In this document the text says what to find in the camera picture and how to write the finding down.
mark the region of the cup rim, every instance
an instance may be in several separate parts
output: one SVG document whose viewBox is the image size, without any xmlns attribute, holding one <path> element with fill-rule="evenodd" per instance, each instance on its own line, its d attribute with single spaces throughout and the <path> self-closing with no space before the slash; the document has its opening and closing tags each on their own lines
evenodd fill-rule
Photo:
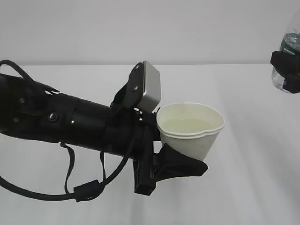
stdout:
<svg viewBox="0 0 300 225">
<path fill-rule="evenodd" d="M 166 134 L 160 128 L 158 128 L 158 129 L 159 129 L 161 135 L 163 134 L 164 136 L 167 136 L 167 137 L 170 137 L 170 138 L 174 138 L 174 139 L 185 139 L 185 140 L 188 140 L 188 139 L 198 139 L 198 138 L 203 138 L 203 137 L 206 137 L 206 136 L 217 135 L 218 133 L 220 133 L 222 131 L 223 128 L 221 128 L 221 129 L 219 129 L 219 130 L 217 130 L 215 132 L 206 132 L 204 134 L 192 135 L 192 136 L 182 136 L 182 135 Z"/>
<path fill-rule="evenodd" d="M 219 133 L 224 125 L 225 125 L 225 119 L 224 119 L 224 116 L 216 109 L 214 109 L 213 107 L 209 106 L 209 105 L 205 105 L 205 104 L 201 104 L 201 103 L 196 103 L 196 102 L 182 102 L 182 103 L 171 103 L 171 104 L 167 104 L 167 105 L 164 105 L 162 108 L 164 107 L 167 107 L 167 106 L 170 106 L 170 105 L 183 105 L 183 104 L 190 104 L 190 105 L 202 105 L 202 106 L 205 106 L 205 107 L 208 107 L 212 110 L 214 110 L 216 113 L 218 113 L 221 117 L 222 117 L 222 120 L 223 120 L 223 124 L 221 126 L 219 126 L 218 128 L 215 128 L 215 129 L 211 129 L 211 130 L 204 130 L 204 131 L 200 131 L 200 132 L 195 132 L 195 133 L 176 133 L 176 132 L 170 132 L 170 131 L 166 131 L 165 129 L 161 128 L 160 125 L 158 124 L 158 115 L 160 113 L 160 109 L 158 110 L 157 112 L 157 116 L 156 116 L 156 122 L 157 122 L 157 127 L 158 129 L 164 133 L 164 135 L 171 135 L 173 136 L 174 138 L 180 138 L 180 137 L 185 137 L 187 139 L 187 137 L 190 137 L 189 139 L 192 139 L 192 138 L 200 138 L 200 137 L 203 137 L 203 136 L 207 136 L 207 135 L 210 135 L 210 133 L 213 133 L 211 135 L 214 135 L 216 133 Z"/>
</svg>

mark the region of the robotic arm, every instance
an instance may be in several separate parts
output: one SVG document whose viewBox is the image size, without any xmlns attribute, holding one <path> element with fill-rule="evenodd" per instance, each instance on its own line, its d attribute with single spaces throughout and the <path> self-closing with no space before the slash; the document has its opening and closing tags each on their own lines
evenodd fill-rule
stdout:
<svg viewBox="0 0 300 225">
<path fill-rule="evenodd" d="M 76 199 L 89 201 L 98 197 L 121 172 L 128 159 L 133 160 L 135 193 L 150 195 L 156 182 L 187 176 L 202 176 L 208 169 L 199 160 L 187 157 L 164 144 L 153 152 L 153 142 L 160 141 L 153 110 L 161 99 L 159 72 L 147 61 L 138 63 L 128 82 L 117 92 L 110 106 L 60 93 L 30 78 L 18 65 L 9 65 L 22 78 L 0 74 L 0 133 L 20 139 L 60 143 L 70 154 L 68 177 L 75 155 L 67 144 L 98 150 L 104 170 L 104 153 L 122 156 L 117 169 L 103 181 L 91 181 L 74 188 L 65 183 L 64 195 L 45 195 L 17 187 L 0 177 L 0 186 L 25 197 L 44 201 Z"/>
</svg>

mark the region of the wire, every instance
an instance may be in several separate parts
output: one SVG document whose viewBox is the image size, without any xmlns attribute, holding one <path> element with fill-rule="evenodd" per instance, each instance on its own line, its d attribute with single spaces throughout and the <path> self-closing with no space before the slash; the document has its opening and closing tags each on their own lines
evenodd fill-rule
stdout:
<svg viewBox="0 0 300 225">
<path fill-rule="evenodd" d="M 98 185 L 99 194 L 97 196 L 93 196 L 92 198 L 87 199 L 87 200 L 92 200 L 92 199 L 98 197 L 102 193 L 105 186 L 107 184 L 109 184 L 110 182 L 112 182 L 119 175 L 119 173 L 122 171 L 122 169 L 126 165 L 126 162 L 128 161 L 128 159 L 130 157 L 130 154 L 133 150 L 133 146 L 134 146 L 134 143 L 135 143 L 135 137 L 136 137 L 136 130 L 137 130 L 136 128 L 137 128 L 137 122 L 135 123 L 135 128 L 134 128 L 133 135 L 132 135 L 132 138 L 130 140 L 130 143 L 128 145 L 127 152 L 124 155 L 123 159 L 121 160 L 119 166 L 116 168 L 116 170 L 108 178 L 104 179 L 101 183 L 99 183 L 99 185 Z M 13 184 L 9 183 L 5 179 L 3 179 L 1 176 L 0 176 L 0 186 L 2 186 L 6 190 L 11 191 L 15 194 L 22 195 L 22 196 L 28 197 L 28 198 L 33 198 L 33 199 L 36 199 L 36 200 L 42 200 L 42 201 L 65 201 L 65 200 L 70 200 L 70 199 L 75 198 L 74 193 L 65 194 L 65 195 L 46 195 L 46 194 L 41 194 L 41 193 L 37 193 L 37 192 L 28 191 L 26 189 L 23 189 L 21 187 L 18 187 L 16 185 L 13 185 Z"/>
<path fill-rule="evenodd" d="M 45 91 L 39 85 L 37 85 L 37 83 L 17 64 L 15 64 L 14 62 L 12 62 L 10 60 L 2 60 L 2 61 L 0 61 L 0 67 L 2 65 L 8 65 L 11 68 L 13 68 L 16 72 L 18 72 L 19 75 L 21 75 L 21 77 L 24 78 L 24 80 L 26 80 L 28 82 L 28 84 L 35 91 L 37 91 L 39 94 L 41 94 L 44 98 L 47 97 L 47 94 L 45 93 Z"/>
</svg>

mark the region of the table surface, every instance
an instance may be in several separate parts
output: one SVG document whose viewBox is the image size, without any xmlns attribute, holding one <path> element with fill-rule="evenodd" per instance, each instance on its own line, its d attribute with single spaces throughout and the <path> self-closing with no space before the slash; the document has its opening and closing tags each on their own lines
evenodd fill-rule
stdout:
<svg viewBox="0 0 300 225">
<path fill-rule="evenodd" d="M 132 66 L 23 68 L 63 93 L 109 105 Z M 156 68 L 159 106 L 198 102 L 224 115 L 225 128 L 205 159 L 209 170 L 200 178 L 161 181 L 151 196 L 143 196 L 134 194 L 129 161 L 98 199 L 81 203 L 37 201 L 0 188 L 1 224 L 300 224 L 300 96 L 277 90 L 267 64 Z M 16 75 L 7 67 L 0 72 Z M 0 174 L 8 181 L 41 193 L 64 193 L 69 158 L 58 144 L 0 135 L 0 149 Z M 69 187 L 102 179 L 99 152 L 74 150 Z M 105 157 L 111 173 L 121 158 Z"/>
</svg>

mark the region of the white paper cup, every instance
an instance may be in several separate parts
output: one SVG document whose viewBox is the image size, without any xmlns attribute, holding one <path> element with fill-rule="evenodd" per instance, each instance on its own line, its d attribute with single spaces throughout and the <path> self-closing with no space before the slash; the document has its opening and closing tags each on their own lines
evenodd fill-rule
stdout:
<svg viewBox="0 0 300 225">
<path fill-rule="evenodd" d="M 203 161 L 224 127 L 224 117 L 210 106 L 176 103 L 161 107 L 157 126 L 162 144 Z"/>
</svg>

